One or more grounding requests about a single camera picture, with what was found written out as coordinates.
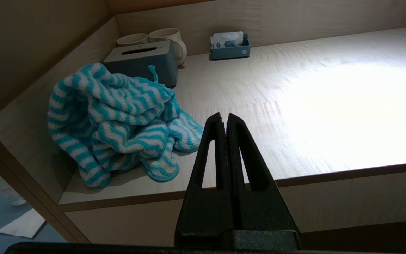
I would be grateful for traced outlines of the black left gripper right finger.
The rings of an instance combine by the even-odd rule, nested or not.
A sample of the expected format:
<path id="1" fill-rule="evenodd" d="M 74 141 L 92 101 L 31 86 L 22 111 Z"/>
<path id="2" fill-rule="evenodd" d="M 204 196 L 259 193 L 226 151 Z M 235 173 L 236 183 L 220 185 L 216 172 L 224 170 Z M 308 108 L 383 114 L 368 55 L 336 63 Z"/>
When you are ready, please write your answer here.
<path id="1" fill-rule="evenodd" d="M 227 122 L 234 249 L 299 249 L 299 229 L 246 123 Z"/>

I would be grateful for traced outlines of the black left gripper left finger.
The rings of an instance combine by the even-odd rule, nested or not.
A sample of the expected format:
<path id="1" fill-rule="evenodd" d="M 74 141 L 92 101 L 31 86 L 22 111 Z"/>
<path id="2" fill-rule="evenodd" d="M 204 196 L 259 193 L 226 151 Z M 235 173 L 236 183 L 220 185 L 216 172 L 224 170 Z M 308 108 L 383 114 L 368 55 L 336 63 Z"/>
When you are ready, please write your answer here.
<path id="1" fill-rule="evenodd" d="M 216 188 L 204 189 L 210 142 L 214 141 Z M 234 228 L 227 142 L 221 114 L 209 117 L 174 231 L 178 248 L 220 248 L 221 234 Z"/>

